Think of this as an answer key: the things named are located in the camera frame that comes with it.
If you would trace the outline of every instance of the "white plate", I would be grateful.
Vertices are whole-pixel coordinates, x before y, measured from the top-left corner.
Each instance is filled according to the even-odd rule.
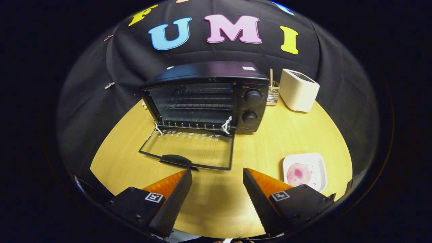
[[[306,165],[311,171],[311,180],[307,184],[318,192],[322,192],[327,186],[327,172],[324,159],[319,153],[300,153],[287,156],[283,160],[283,180],[286,184],[288,169],[295,163]]]

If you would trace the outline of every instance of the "black knob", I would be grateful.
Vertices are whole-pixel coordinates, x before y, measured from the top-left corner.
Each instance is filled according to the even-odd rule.
[[[261,93],[256,90],[249,90],[245,93],[245,100],[250,106],[256,106],[261,103]]]
[[[253,112],[245,112],[241,118],[246,125],[253,125],[257,121],[257,114]]]

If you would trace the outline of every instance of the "round table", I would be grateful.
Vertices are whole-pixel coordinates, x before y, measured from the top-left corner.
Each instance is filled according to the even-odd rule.
[[[138,152],[154,130],[153,117],[141,103],[111,130],[90,166],[114,195],[130,186],[144,188],[183,170]],[[326,166],[327,187],[321,193],[336,193],[335,200],[339,199],[352,178],[352,164],[346,143],[329,115],[317,102],[309,113],[294,112],[282,100],[267,106],[257,132],[235,135],[230,171],[192,171],[192,186],[174,228],[214,238],[265,234],[243,185],[243,168],[283,181],[286,156],[313,152],[322,155]]]

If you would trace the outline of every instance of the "letter m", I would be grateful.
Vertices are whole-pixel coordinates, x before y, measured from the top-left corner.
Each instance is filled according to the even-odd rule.
[[[241,16],[235,24],[231,23],[225,16],[221,14],[213,14],[204,17],[210,22],[210,37],[207,38],[209,43],[223,42],[225,37],[221,36],[223,31],[230,41],[234,41],[243,31],[243,35],[239,38],[241,42],[260,44],[263,40],[258,36],[257,24],[260,21],[257,17]]]

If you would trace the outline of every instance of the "pink food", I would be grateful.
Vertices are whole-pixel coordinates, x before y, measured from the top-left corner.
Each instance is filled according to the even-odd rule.
[[[295,163],[288,169],[286,177],[288,179],[288,184],[294,187],[302,184],[308,184],[311,180],[311,171],[306,165]]]

